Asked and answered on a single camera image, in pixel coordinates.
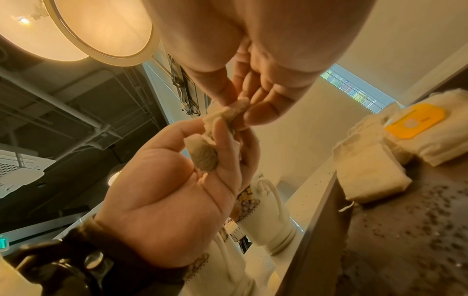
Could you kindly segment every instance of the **window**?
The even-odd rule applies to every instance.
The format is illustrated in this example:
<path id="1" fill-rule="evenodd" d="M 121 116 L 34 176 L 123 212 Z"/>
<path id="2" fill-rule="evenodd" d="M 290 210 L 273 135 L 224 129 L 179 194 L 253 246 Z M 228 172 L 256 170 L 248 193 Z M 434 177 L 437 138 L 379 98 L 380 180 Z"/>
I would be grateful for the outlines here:
<path id="1" fill-rule="evenodd" d="M 374 113 L 395 102 L 392 97 L 339 65 L 333 65 L 321 77 Z"/>

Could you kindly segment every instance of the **white air conditioner unit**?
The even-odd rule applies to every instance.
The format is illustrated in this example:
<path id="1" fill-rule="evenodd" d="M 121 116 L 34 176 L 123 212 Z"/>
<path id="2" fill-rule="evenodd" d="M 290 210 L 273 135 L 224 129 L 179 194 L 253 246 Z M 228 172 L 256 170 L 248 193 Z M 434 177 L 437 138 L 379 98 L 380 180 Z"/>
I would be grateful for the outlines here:
<path id="1" fill-rule="evenodd" d="M 2 144 L 0 146 L 0 198 L 44 175 L 55 160 L 40 158 L 34 151 Z"/>

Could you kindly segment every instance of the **white mug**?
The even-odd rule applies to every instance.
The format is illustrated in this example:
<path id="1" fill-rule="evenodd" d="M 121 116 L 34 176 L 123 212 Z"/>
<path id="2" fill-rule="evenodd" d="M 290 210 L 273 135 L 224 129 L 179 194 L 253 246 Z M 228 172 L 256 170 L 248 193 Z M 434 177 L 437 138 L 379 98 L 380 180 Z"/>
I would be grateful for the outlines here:
<path id="1" fill-rule="evenodd" d="M 263 246 L 270 255 L 275 255 L 289 245 L 296 229 L 276 187 L 262 177 L 254 177 L 250 190 L 246 189 L 239 195 L 238 200 L 244 201 L 236 224 L 252 242 Z"/>
<path id="2" fill-rule="evenodd" d="M 189 266 L 186 296 L 248 296 L 255 285 L 245 273 L 244 255 L 230 235 L 217 234 L 203 255 Z"/>

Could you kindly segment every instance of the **green exit sign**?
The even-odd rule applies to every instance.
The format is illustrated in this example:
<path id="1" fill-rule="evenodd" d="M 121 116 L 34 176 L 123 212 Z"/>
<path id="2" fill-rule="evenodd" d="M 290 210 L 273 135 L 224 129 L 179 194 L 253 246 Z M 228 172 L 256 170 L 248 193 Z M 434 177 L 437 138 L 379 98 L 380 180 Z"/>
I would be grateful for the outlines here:
<path id="1" fill-rule="evenodd" d="M 6 237 L 0 237 L 0 252 L 6 251 L 10 248 L 8 239 Z"/>

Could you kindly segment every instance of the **hand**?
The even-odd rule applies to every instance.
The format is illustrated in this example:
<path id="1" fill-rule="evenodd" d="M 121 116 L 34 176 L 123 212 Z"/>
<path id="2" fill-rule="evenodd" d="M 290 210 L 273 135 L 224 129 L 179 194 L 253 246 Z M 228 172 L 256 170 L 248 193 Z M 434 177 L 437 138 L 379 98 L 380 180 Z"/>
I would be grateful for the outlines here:
<path id="1" fill-rule="evenodd" d="M 239 150 L 223 120 L 214 122 L 219 164 L 202 176 L 180 152 L 183 139 L 204 132 L 202 119 L 167 126 L 128 162 L 109 188 L 95 220 L 151 264 L 192 263 L 222 227 L 260 158 L 251 129 L 239 132 Z"/>
<path id="2" fill-rule="evenodd" d="M 167 53 L 222 105 L 241 92 L 259 125 L 285 114 L 349 47 L 375 0 L 143 0 Z M 234 77 L 226 64 L 234 58 Z"/>

